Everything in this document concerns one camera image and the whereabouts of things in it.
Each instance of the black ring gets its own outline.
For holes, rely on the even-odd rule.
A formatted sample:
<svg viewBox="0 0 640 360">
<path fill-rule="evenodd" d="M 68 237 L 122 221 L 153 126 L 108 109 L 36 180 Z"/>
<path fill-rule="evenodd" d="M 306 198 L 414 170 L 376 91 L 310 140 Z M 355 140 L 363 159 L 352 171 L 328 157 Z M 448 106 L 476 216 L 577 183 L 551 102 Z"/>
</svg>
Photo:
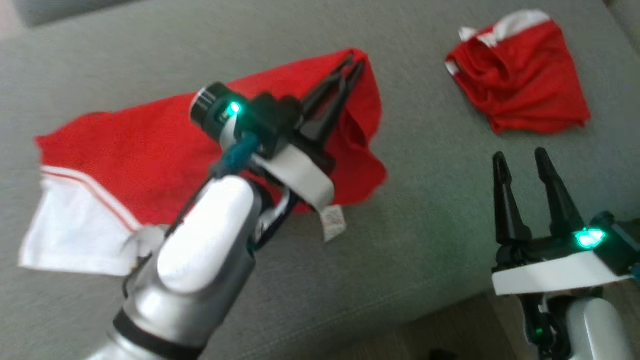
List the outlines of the black ring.
<svg viewBox="0 0 640 360">
<path fill-rule="evenodd" d="M 113 320 L 113 326 L 127 340 L 167 359 L 198 359 L 205 349 L 185 347 L 149 334 L 131 321 L 124 310 L 120 310 Z"/>
</svg>

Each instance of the gray fabric surface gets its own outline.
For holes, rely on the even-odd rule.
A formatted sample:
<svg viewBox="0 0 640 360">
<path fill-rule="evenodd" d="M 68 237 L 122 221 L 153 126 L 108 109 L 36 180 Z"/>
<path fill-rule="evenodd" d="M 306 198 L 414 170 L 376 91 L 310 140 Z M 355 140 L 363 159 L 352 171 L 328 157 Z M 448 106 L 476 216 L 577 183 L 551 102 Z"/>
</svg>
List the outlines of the gray fabric surface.
<svg viewBox="0 0 640 360">
<path fill-rule="evenodd" d="M 637 53 L 640 53 L 640 1 L 615 0 L 609 7 L 611 15 L 618 21 L 618 25 Z"/>
<path fill-rule="evenodd" d="M 496 136 L 445 70 L 460 25 L 522 8 L 562 27 L 593 115 L 585 129 Z M 490 288 L 498 150 L 534 235 L 549 221 L 537 146 L 586 218 L 638 216 L 640 60 L 599 0 L 134 3 L 0 44 L 0 358 L 81 357 L 122 301 L 119 279 L 15 266 L 40 196 L 33 136 L 347 46 L 371 55 L 385 112 L 372 149 L 389 179 L 346 209 L 349 229 L 329 244 L 316 217 L 293 216 L 205 358 L 322 357 Z"/>
<path fill-rule="evenodd" d="M 20 18 L 29 27 L 94 12 L 129 1 L 132 0 L 13 0 Z"/>
</svg>

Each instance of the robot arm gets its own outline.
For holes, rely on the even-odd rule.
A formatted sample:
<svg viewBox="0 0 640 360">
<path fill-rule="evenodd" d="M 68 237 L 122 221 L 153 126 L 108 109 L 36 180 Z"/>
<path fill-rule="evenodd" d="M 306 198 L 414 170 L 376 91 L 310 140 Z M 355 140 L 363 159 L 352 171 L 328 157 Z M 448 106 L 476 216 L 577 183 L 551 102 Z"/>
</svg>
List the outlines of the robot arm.
<svg viewBox="0 0 640 360">
<path fill-rule="evenodd" d="M 536 162 L 551 212 L 551 236 L 540 239 L 522 221 L 504 155 L 493 157 L 501 245 L 492 276 L 496 294 L 518 296 L 525 336 L 541 359 L 633 359 L 620 317 L 601 299 L 600 287 L 640 269 L 640 248 L 624 230 L 632 224 L 617 224 L 605 212 L 586 225 L 545 149 L 536 149 Z M 558 295 L 566 290 L 572 294 Z"/>
<path fill-rule="evenodd" d="M 302 102 L 270 94 L 249 101 L 221 83 L 198 93 L 191 118 L 224 154 L 159 251 L 125 282 L 122 309 L 89 359 L 200 356 L 253 272 L 255 253 L 296 205 L 322 210 L 332 202 L 335 160 L 324 145 L 363 67 L 346 58 Z M 276 206 L 262 185 L 238 176 L 245 169 L 282 189 Z"/>
</svg>

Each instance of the wooden floor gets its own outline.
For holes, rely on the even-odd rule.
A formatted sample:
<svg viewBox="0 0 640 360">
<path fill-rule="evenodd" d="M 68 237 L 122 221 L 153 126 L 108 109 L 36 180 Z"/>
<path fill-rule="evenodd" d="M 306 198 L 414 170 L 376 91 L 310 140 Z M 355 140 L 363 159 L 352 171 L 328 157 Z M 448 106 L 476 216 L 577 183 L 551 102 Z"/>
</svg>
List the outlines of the wooden floor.
<svg viewBox="0 0 640 360">
<path fill-rule="evenodd" d="M 640 288 L 632 281 L 605 288 L 605 299 L 620 312 L 640 359 Z M 537 359 L 524 338 L 520 303 L 514 297 L 485 295 L 418 319 L 335 354 L 331 360 L 428 360 L 436 348 L 457 360 Z"/>
</svg>

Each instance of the clothing tag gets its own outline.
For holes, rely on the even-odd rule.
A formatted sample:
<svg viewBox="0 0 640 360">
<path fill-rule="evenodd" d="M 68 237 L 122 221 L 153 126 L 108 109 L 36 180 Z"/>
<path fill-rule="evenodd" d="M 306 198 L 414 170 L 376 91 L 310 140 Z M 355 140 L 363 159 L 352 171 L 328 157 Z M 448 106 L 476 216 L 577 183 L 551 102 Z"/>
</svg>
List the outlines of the clothing tag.
<svg viewBox="0 0 640 360">
<path fill-rule="evenodd" d="M 344 221 L 340 205 L 327 206 L 320 212 L 320 221 L 324 229 L 324 242 L 329 242 L 347 229 L 347 222 Z"/>
</svg>

